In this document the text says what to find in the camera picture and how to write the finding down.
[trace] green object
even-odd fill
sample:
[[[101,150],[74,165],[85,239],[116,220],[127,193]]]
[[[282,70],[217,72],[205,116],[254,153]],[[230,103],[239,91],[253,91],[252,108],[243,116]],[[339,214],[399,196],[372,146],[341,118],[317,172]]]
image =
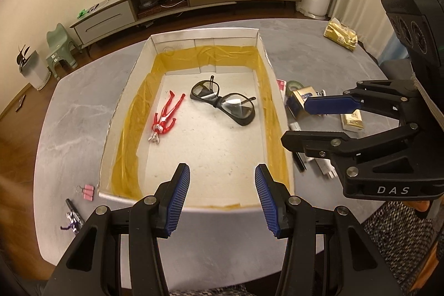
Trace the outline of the green object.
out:
[[[63,25],[60,23],[57,24],[54,31],[46,33],[46,40],[48,42],[50,52],[46,56],[46,62],[48,63],[49,69],[54,75],[54,78],[59,80],[60,77],[54,69],[54,66],[61,60],[64,60],[70,65],[71,68],[77,67],[77,62],[71,55],[70,46],[73,45],[80,52],[82,52],[82,49],[74,42],[66,31],[65,27],[63,27]]]
[[[77,17],[77,19],[83,17],[85,14],[86,14],[86,9],[84,9],[83,11],[81,11],[81,12],[79,13],[79,16]]]
[[[285,94],[287,97],[289,97],[293,91],[301,90],[304,86],[302,83],[299,83],[297,81],[288,81],[287,87],[285,89]]]

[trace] wooden floor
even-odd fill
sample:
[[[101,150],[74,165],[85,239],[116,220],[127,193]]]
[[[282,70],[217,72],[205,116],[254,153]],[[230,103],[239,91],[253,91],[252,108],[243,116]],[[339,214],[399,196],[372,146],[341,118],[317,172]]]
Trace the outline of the wooden floor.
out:
[[[75,55],[79,67],[113,51],[147,39],[151,34],[176,31],[217,22],[255,18],[306,18],[294,11],[294,3],[261,3],[248,7],[223,6],[211,10],[187,12],[180,17],[161,19],[145,28],[131,28],[113,35],[90,48],[90,58]],[[61,77],[69,67],[56,69]],[[29,279],[46,280],[54,266],[40,255],[33,211],[34,165],[46,110],[57,81],[51,77],[41,90],[26,91],[23,107],[12,107],[0,120],[0,245],[13,270]]]

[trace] green child's chair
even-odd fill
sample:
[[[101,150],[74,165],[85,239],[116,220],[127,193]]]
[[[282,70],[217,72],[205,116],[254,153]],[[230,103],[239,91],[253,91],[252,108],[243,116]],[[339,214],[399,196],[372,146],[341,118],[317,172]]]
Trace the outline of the green child's chair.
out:
[[[70,46],[73,45],[80,52],[82,49],[74,42],[65,27],[60,23],[57,24],[54,31],[46,33],[46,40],[49,46],[49,55],[46,57],[46,62],[54,77],[59,80],[60,77],[54,69],[54,66],[61,60],[64,60],[71,68],[77,67],[77,62],[71,55]]]

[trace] baseboard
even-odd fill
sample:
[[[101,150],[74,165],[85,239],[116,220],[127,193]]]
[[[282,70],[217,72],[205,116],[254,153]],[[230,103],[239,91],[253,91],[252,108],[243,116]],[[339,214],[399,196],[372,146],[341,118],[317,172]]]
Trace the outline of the baseboard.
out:
[[[3,118],[3,116],[19,101],[19,99],[26,93],[27,90],[31,88],[31,84],[28,83],[17,95],[8,103],[6,108],[3,110],[3,112],[0,114],[0,120]]]

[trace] ribbed blue pad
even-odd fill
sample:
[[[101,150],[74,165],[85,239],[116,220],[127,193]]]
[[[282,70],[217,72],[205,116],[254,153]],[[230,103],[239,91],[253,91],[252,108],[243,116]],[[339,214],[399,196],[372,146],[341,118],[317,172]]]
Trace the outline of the ribbed blue pad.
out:
[[[189,186],[190,168],[185,165],[182,174],[180,175],[179,183],[174,190],[171,202],[168,205],[165,228],[169,236],[171,236],[171,233],[177,228],[177,223],[179,222],[180,213],[182,212],[183,203],[185,202],[185,197]]]
[[[278,209],[273,201],[264,174],[259,166],[256,167],[256,171],[254,172],[254,182],[256,183],[256,189],[258,191],[259,199],[261,200],[261,206],[264,211],[268,229],[273,232],[275,237],[277,237],[281,232],[278,223]]]
[[[358,110],[360,104],[350,96],[309,97],[304,109],[309,114],[350,114]]]

